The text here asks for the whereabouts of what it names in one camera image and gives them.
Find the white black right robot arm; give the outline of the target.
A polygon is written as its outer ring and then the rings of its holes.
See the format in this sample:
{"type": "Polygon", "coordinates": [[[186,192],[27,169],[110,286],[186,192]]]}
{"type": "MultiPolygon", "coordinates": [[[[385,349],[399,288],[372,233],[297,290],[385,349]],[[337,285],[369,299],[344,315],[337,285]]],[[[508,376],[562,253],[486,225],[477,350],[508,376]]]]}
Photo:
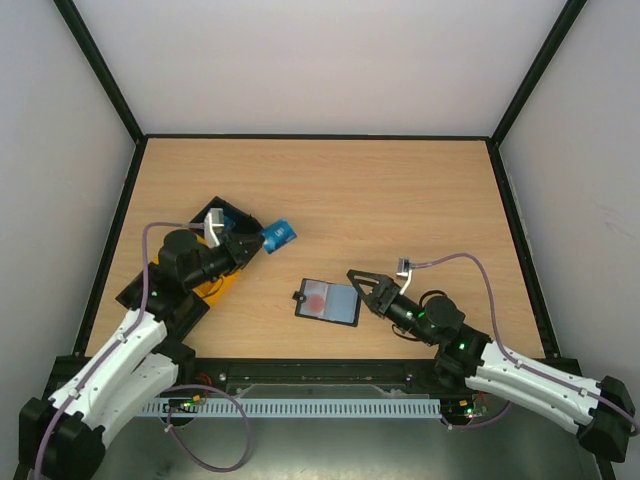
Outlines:
{"type": "Polygon", "coordinates": [[[443,389],[467,387],[499,396],[561,426],[595,456],[625,461],[639,425],[621,380],[595,380],[520,355],[467,325],[464,313],[441,291],[413,301],[387,275],[350,270],[347,277],[372,313],[436,347],[434,372],[443,389]]]}

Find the red white card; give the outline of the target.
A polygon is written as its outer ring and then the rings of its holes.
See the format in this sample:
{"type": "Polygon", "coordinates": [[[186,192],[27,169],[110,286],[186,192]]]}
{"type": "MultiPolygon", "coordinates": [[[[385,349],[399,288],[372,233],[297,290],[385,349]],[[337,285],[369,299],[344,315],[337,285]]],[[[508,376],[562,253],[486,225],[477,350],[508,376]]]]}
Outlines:
{"type": "Polygon", "coordinates": [[[301,304],[301,313],[309,316],[322,317],[326,306],[329,285],[326,282],[307,280],[303,295],[305,301],[301,304]]]}

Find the black leather card holder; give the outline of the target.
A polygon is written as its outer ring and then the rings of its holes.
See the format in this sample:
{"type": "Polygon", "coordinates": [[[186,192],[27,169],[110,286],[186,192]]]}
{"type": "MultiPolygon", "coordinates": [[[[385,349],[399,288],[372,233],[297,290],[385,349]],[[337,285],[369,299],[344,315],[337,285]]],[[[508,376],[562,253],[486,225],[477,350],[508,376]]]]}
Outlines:
{"type": "Polygon", "coordinates": [[[292,295],[292,299],[296,302],[294,313],[296,317],[347,327],[356,327],[358,325],[361,300],[351,285],[326,282],[329,285],[329,290],[324,315],[322,317],[316,317],[302,314],[301,304],[305,301],[303,292],[307,280],[315,279],[303,278],[300,288],[292,295]]]}

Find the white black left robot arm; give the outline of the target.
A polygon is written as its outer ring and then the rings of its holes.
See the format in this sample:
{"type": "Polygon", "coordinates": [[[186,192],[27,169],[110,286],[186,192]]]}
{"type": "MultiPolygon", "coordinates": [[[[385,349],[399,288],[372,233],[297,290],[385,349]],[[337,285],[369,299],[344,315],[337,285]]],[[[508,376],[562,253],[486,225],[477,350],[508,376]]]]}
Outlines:
{"type": "Polygon", "coordinates": [[[19,414],[19,461],[36,479],[90,479],[120,430],[152,398],[196,382],[188,333],[263,244],[260,230],[170,224],[155,259],[120,293],[126,313],[88,362],[19,414]]]}

